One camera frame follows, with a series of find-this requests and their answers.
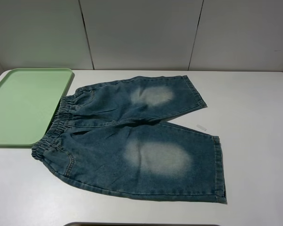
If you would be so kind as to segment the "blue children's denim shorts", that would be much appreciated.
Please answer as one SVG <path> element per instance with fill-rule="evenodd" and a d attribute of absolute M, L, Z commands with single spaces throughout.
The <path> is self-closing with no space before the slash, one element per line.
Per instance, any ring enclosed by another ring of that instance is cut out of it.
<path fill-rule="evenodd" d="M 61 98 L 32 157 L 90 192 L 225 204 L 219 137 L 170 122 L 206 106 L 188 76 L 84 86 Z"/>

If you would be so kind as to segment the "light green plastic tray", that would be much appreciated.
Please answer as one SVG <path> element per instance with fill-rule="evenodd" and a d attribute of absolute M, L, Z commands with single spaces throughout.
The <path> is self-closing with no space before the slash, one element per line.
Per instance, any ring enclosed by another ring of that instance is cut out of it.
<path fill-rule="evenodd" d="M 70 69 L 13 69 L 0 81 L 0 146 L 32 146 L 45 134 Z"/>

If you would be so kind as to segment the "clear tape strip far right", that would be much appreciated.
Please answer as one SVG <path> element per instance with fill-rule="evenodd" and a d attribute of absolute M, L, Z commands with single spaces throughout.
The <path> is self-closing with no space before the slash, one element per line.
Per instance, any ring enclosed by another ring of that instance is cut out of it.
<path fill-rule="evenodd" d="M 199 129 L 201 129 L 201 130 L 203 130 L 203 131 L 206 131 L 206 130 L 207 130 L 205 127 L 203 127 L 203 126 L 201 126 L 201 125 L 198 125 L 198 124 L 196 125 L 196 127 L 199 128 Z"/>

